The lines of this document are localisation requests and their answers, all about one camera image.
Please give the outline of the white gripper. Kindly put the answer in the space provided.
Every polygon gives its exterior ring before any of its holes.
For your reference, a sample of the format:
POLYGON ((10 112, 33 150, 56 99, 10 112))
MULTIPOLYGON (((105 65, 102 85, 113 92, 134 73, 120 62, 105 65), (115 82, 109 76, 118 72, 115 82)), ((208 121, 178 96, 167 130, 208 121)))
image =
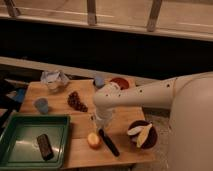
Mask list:
POLYGON ((100 130, 107 127, 112 120, 112 116, 112 109, 97 108, 94 115, 96 128, 100 130))

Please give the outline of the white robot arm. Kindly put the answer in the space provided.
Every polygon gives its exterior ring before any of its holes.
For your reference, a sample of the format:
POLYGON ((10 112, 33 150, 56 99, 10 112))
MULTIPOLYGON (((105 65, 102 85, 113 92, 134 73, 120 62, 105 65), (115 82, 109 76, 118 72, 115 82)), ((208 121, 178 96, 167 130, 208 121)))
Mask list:
POLYGON ((126 90, 112 82, 95 93, 93 102, 99 129, 108 125, 117 106, 170 110, 168 171, 213 171, 213 72, 126 90))

